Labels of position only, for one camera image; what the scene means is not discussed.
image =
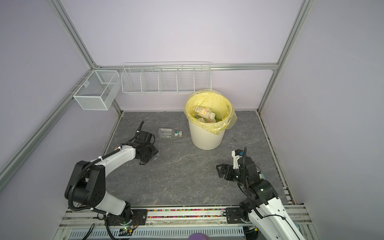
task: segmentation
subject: yellow trash bag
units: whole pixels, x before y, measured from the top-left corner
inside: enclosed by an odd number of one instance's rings
[[[193,110],[195,105],[209,107],[216,114],[217,123],[199,122]],[[193,124],[216,135],[230,129],[237,121],[233,105],[221,93],[212,89],[200,90],[190,95],[184,106],[184,113]]]

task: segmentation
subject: dark gray floor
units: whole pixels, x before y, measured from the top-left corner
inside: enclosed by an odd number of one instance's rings
[[[236,112],[236,124],[225,131],[222,143],[205,151],[191,140],[188,120],[183,112],[125,112],[112,139],[108,152],[128,140],[145,121],[142,129],[156,135],[159,153],[141,166],[132,160],[120,166],[106,178],[106,190],[128,201],[132,206],[152,205],[237,205],[245,200],[235,182],[217,175],[216,165],[233,164],[231,151],[247,147],[251,157],[266,180],[276,189],[283,204],[288,201],[273,162],[257,114]],[[182,131],[182,137],[158,137],[160,127]]]

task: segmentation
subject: white wall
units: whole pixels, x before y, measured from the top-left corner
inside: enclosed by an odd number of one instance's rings
[[[50,240],[68,208],[64,198],[78,161],[96,159],[116,120],[109,111],[71,107],[0,193],[0,239]]]
[[[320,239],[383,239],[384,2],[316,1],[262,111]]]
[[[277,62],[301,0],[63,0],[97,64]]]
[[[212,71],[212,89],[222,93],[235,109],[257,109],[272,76],[271,70]],[[117,101],[124,111],[182,110],[188,94],[126,95]]]
[[[88,70],[45,0],[0,1],[0,167]]]

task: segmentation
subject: white mesh basket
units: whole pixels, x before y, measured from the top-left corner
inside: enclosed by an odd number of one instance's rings
[[[193,93],[210,89],[210,67],[124,68],[122,91],[126,94]]]
[[[84,110],[108,110],[120,87],[117,71],[93,70],[73,97]]]

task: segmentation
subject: wire basket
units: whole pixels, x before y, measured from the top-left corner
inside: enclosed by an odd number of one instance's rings
[[[93,70],[73,97],[84,110],[108,110],[120,87],[117,71]]]
[[[124,68],[122,91],[126,94],[193,93],[212,87],[210,67]]]

